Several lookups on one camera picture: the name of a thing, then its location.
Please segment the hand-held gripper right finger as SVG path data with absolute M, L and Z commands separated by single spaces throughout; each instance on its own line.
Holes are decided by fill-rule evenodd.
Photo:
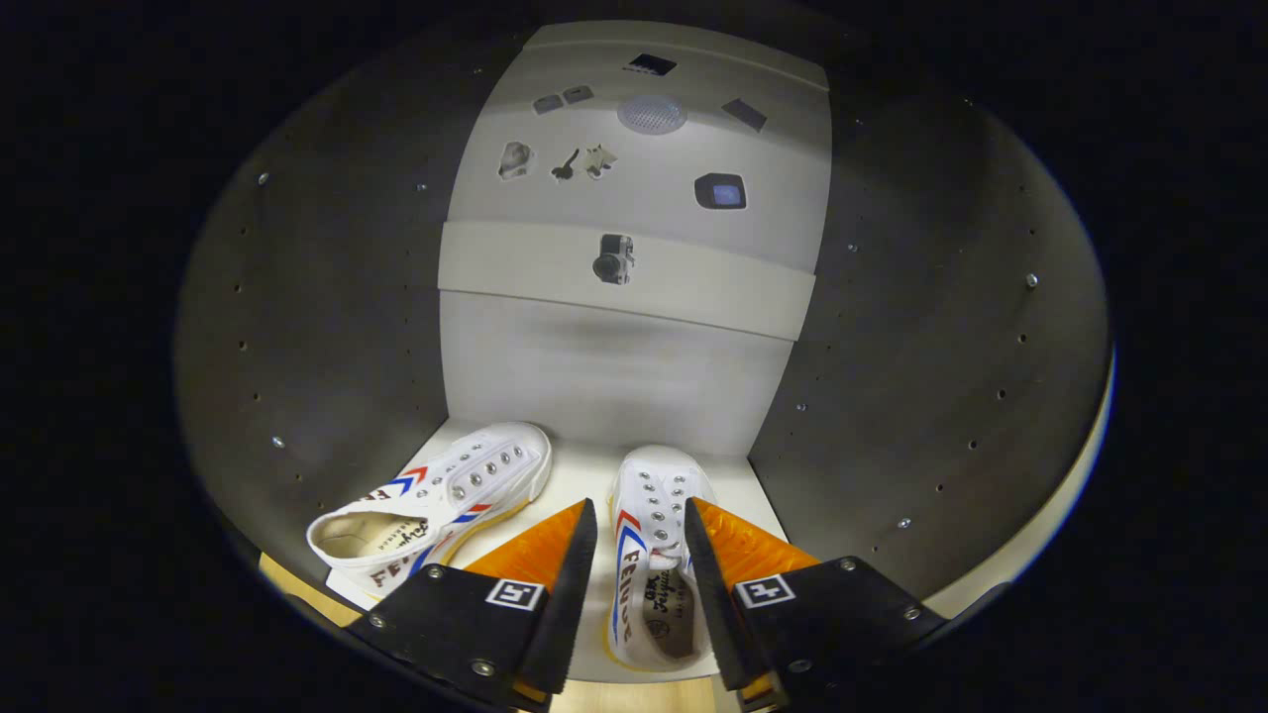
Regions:
M 817 559 L 702 499 L 683 525 L 716 669 L 744 709 L 841 709 L 947 625 L 860 557 Z

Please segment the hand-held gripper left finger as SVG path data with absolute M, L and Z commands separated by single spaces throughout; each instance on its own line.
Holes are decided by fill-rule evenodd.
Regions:
M 547 710 L 566 689 L 596 540 L 583 499 L 468 568 L 425 565 L 346 636 L 476 710 Z

